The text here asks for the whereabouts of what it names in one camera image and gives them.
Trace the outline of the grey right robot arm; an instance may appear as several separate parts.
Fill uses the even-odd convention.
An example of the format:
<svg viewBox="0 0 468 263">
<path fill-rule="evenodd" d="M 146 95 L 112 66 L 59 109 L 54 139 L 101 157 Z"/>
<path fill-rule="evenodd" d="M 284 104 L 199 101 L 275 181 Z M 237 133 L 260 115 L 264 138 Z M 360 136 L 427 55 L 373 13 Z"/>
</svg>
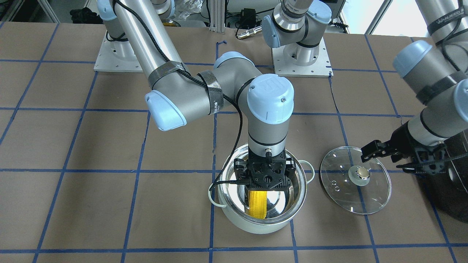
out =
<svg viewBox="0 0 468 263">
<path fill-rule="evenodd" d="M 192 76 L 150 0 L 99 0 L 99 15 L 112 41 L 129 42 L 151 91 L 145 101 L 159 130 L 172 130 L 231 104 L 248 118 L 248 159 L 234 161 L 235 180 L 218 176 L 210 187 L 285 191 L 296 170 L 285 142 L 294 109 L 294 87 L 276 74 L 262 74 L 239 52 L 226 52 L 213 70 Z"/>
</svg>

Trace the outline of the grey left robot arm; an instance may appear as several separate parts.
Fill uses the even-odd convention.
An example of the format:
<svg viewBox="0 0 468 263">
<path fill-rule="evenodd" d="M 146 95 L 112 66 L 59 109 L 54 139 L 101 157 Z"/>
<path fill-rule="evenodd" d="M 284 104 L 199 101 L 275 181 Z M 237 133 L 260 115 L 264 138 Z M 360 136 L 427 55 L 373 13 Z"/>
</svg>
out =
<svg viewBox="0 0 468 263">
<path fill-rule="evenodd" d="M 366 163 L 391 156 L 408 173 L 437 174 L 446 163 L 467 157 L 449 156 L 445 140 L 467 129 L 467 1 L 418 0 L 435 45 L 416 41 L 393 61 L 400 77 L 425 108 L 392 133 L 387 142 L 375 140 L 361 148 Z"/>
</svg>

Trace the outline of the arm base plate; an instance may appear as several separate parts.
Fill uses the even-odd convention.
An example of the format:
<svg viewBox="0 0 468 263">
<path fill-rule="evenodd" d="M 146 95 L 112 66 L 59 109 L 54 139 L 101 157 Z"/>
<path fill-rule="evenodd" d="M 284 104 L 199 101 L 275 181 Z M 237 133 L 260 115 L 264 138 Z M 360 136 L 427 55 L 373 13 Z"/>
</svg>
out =
<svg viewBox="0 0 468 263">
<path fill-rule="evenodd" d="M 325 41 L 306 48 L 292 43 L 271 50 L 275 74 L 282 77 L 333 77 Z"/>
<path fill-rule="evenodd" d="M 96 58 L 94 70 L 97 72 L 142 73 L 142 68 L 129 41 L 109 41 L 104 36 Z"/>
</svg>

